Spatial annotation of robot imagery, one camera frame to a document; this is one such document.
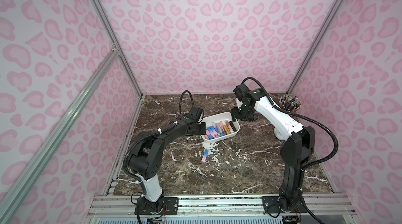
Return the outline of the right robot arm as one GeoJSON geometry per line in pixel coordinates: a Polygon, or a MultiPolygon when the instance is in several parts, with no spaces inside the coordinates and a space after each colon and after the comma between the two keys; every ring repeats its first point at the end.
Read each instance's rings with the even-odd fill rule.
{"type": "Polygon", "coordinates": [[[292,212],[301,204],[312,218],[318,223],[319,219],[308,207],[303,197],[303,180],[306,170],[314,165],[332,159],[339,150],[339,141],[336,135],[324,124],[307,116],[282,109],[273,100],[263,85],[254,77],[259,88],[251,90],[246,85],[248,77],[233,90],[237,106],[231,110],[232,119],[240,121],[254,121],[255,113],[264,116],[273,126],[277,139],[284,142],[280,149],[280,156],[284,162],[284,177],[275,207],[279,212],[292,212]],[[333,150],[324,158],[311,161],[314,153],[316,131],[311,126],[304,126],[296,119],[308,121],[324,130],[332,139],[333,150]]]}

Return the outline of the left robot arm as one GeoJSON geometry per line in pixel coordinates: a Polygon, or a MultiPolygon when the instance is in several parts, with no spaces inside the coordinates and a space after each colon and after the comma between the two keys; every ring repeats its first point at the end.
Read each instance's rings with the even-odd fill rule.
{"type": "Polygon", "coordinates": [[[185,90],[180,96],[176,119],[154,132],[143,131],[135,137],[134,144],[124,157],[122,169],[142,188],[141,197],[134,203],[137,219],[141,215],[160,214],[166,210],[158,178],[165,147],[184,136],[205,135],[207,127],[202,121],[203,116],[204,110],[195,106],[191,92],[185,90]]]}

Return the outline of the black lipstick tube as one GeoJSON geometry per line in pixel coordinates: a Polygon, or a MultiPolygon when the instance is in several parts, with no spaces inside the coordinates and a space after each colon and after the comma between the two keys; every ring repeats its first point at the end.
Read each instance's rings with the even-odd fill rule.
{"type": "Polygon", "coordinates": [[[237,130],[236,130],[236,127],[235,127],[234,123],[233,123],[232,121],[230,121],[229,124],[230,124],[232,130],[233,130],[234,132],[236,132],[237,130]]]}

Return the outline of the gold glitter lipstick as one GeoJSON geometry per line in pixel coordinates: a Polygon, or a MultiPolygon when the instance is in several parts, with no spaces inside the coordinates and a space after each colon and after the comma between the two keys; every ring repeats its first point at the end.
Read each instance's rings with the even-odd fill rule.
{"type": "Polygon", "coordinates": [[[227,135],[230,135],[230,134],[231,134],[231,131],[229,130],[229,128],[228,128],[226,125],[224,125],[223,128],[224,128],[225,133],[226,133],[227,135]]]}

